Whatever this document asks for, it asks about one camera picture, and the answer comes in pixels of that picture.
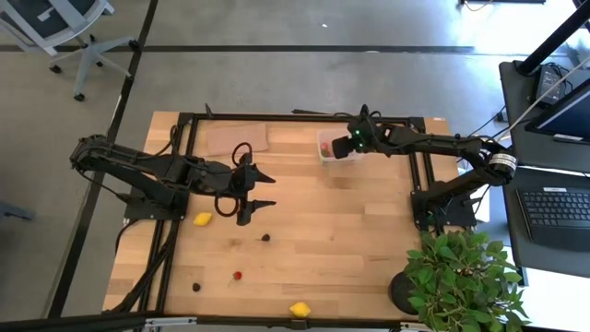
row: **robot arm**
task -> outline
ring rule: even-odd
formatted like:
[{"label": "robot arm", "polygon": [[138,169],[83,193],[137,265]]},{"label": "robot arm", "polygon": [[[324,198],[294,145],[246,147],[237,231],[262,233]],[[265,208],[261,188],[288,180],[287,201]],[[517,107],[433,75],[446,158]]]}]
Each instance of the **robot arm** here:
[{"label": "robot arm", "polygon": [[516,158],[491,138],[421,134],[408,127],[376,124],[367,105],[362,106],[358,116],[351,117],[348,131],[350,136],[332,142],[337,159],[345,158],[353,150],[383,153],[387,157],[424,152],[461,157],[473,166],[472,171],[449,182],[436,182],[428,191],[412,193],[414,217],[422,229],[429,225],[430,216],[470,217],[475,223],[469,195],[485,184],[508,184],[516,171]]},{"label": "robot arm", "polygon": [[[247,146],[249,152],[236,161],[235,153],[241,146]],[[252,164],[252,147],[247,143],[234,149],[232,159],[236,166],[234,169],[220,162],[182,156],[174,146],[172,154],[150,155],[109,143],[102,135],[81,138],[70,157],[72,167],[80,173],[106,172],[141,192],[140,196],[117,195],[128,206],[144,207],[144,210],[159,208],[183,215],[186,207],[183,201],[187,199],[187,193],[213,196],[215,209],[220,215],[229,217],[237,214],[238,225],[246,225],[255,210],[276,204],[272,201],[248,201],[248,192],[254,189],[256,182],[272,184],[275,180]],[[219,209],[218,200],[221,198],[235,200],[231,212]]]}]

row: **white cable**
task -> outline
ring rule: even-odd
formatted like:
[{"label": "white cable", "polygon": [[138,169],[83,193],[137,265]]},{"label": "white cable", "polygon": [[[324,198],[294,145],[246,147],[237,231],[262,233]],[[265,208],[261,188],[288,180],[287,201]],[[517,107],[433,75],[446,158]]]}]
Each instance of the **white cable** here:
[{"label": "white cable", "polygon": [[516,125],[518,125],[519,122],[521,122],[521,120],[523,120],[525,118],[525,116],[531,112],[535,106],[537,106],[537,104],[543,99],[545,98],[545,96],[547,96],[553,89],[555,89],[556,87],[559,87],[561,85],[561,82],[563,82],[569,75],[573,74],[574,71],[578,70],[581,66],[583,66],[585,63],[588,62],[588,60],[590,60],[590,56],[588,56],[587,58],[585,58],[579,65],[577,65],[574,69],[570,70],[569,73],[567,73],[567,75],[565,75],[564,77],[562,77],[559,81],[557,81],[555,84],[553,84],[553,86],[551,88],[549,88],[547,91],[545,91],[545,93],[543,93],[541,95],[541,97],[537,98],[537,100],[535,102],[533,102],[527,109],[526,111],[518,117],[518,119],[516,119],[516,121],[514,121],[514,123],[512,125],[510,125],[508,128],[504,129],[501,132],[501,138],[499,140],[503,140],[505,139],[507,136],[510,135],[510,131],[513,130]]}]

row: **plastic container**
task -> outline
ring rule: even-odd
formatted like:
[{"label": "plastic container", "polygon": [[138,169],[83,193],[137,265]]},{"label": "plastic container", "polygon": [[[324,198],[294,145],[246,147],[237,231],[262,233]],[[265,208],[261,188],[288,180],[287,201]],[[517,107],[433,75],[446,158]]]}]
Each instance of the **plastic container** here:
[{"label": "plastic container", "polygon": [[334,158],[334,152],[332,151],[332,141],[337,138],[341,138],[342,136],[350,137],[350,133],[346,128],[325,129],[317,132],[317,152],[321,161],[330,162],[362,159],[362,154],[355,151],[350,152],[346,158],[339,160]]}]

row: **chair wheel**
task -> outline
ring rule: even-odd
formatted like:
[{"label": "chair wheel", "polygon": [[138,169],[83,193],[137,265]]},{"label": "chair wheel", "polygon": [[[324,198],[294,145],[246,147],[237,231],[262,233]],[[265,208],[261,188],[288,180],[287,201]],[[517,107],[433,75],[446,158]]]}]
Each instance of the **chair wheel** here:
[{"label": "chair wheel", "polygon": [[131,47],[131,50],[133,50],[134,52],[139,51],[139,43],[135,40],[129,41],[129,47]]},{"label": "chair wheel", "polygon": [[81,93],[78,93],[77,95],[74,95],[74,99],[77,100],[77,101],[84,101],[85,98],[86,97],[83,94],[81,94]]},{"label": "chair wheel", "polygon": [[62,68],[59,65],[52,65],[49,67],[49,70],[53,71],[55,74],[62,73]]}]

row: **gray floor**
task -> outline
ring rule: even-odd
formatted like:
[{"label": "gray floor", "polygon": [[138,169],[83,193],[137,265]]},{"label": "gray floor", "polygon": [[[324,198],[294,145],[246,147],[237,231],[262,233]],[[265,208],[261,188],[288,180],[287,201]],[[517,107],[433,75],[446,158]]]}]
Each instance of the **gray floor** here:
[{"label": "gray floor", "polygon": [[[101,40],[138,36],[148,3],[112,1],[115,15],[91,32]],[[205,102],[220,113],[354,113],[368,103],[387,115],[446,117],[452,131],[467,134],[503,105],[499,62],[544,40],[572,12],[560,3],[472,13],[455,0],[160,1],[148,45],[475,46],[480,54],[144,53],[117,141],[141,148],[154,111],[202,112]],[[131,54],[108,56],[126,65]],[[0,53],[0,199],[37,212],[34,221],[0,222],[0,321],[44,314],[88,187],[67,158],[79,137],[105,132],[123,83],[94,68],[88,100],[78,103],[76,62],[56,76],[47,61],[42,53]],[[65,314],[100,311],[123,210],[101,193]]]}]

